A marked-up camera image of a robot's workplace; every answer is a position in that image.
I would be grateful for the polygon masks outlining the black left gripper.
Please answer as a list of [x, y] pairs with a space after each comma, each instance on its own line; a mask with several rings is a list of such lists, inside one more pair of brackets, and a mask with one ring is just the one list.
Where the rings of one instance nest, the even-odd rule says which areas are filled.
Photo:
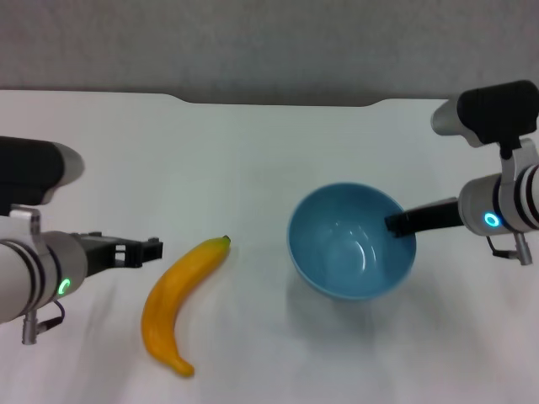
[[79, 234], [78, 242], [88, 261], [87, 278], [113, 267], [140, 268], [144, 263], [163, 257], [163, 242], [159, 237], [142, 242], [124, 240], [115, 246], [114, 238], [95, 232]]

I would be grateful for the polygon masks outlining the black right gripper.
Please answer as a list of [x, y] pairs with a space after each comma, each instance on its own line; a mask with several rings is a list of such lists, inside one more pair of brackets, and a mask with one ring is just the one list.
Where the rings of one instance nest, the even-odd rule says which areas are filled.
[[462, 226], [458, 199], [452, 197], [415, 208], [412, 220], [408, 212], [389, 215], [384, 218], [387, 230], [396, 238], [417, 232]]

